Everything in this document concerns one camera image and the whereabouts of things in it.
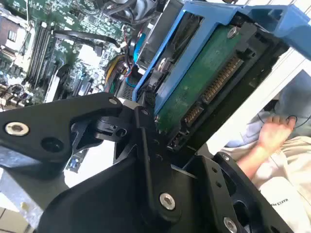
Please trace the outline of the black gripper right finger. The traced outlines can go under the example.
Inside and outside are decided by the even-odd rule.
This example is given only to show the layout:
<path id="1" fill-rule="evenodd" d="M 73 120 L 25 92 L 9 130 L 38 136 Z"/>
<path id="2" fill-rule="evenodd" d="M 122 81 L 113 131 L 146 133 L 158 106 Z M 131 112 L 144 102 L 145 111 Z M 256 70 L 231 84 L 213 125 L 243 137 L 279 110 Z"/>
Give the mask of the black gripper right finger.
<path id="1" fill-rule="evenodd" d="M 210 233 L 290 233 L 288 224 L 238 165 L 219 152 L 185 166 L 197 180 L 201 216 Z"/>

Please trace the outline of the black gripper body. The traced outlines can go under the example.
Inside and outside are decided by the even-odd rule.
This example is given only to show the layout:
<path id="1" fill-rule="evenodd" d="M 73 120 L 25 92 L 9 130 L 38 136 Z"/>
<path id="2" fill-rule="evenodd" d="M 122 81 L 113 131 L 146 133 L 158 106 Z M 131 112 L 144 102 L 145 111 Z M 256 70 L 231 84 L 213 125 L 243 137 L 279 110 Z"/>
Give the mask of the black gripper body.
<path id="1" fill-rule="evenodd" d="M 39 233 L 214 233 L 197 179 L 160 159 L 126 158 L 58 195 Z"/>

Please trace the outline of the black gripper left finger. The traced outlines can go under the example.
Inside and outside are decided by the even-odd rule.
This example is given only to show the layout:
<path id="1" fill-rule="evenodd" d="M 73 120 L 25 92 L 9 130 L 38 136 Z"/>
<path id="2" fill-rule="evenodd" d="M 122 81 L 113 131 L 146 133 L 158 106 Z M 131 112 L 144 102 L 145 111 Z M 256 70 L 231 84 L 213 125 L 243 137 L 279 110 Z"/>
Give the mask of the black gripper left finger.
<path id="1" fill-rule="evenodd" d="M 0 165 L 37 180 L 57 177 L 73 154 L 105 140 L 116 143 L 115 164 L 131 157 L 169 163 L 153 112 L 108 93 L 5 111 L 0 125 Z"/>

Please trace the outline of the person's bare hand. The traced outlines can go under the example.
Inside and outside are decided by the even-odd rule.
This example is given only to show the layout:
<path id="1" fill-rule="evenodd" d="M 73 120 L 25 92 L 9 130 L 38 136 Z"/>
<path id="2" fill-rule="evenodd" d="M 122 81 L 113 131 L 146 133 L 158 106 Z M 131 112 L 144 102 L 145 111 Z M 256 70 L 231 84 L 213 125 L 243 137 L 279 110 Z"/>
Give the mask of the person's bare hand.
<path id="1" fill-rule="evenodd" d="M 257 147 L 264 153 L 273 154 L 288 139 L 296 125 L 296 117 L 283 118 L 270 116 L 264 123 L 257 142 Z"/>

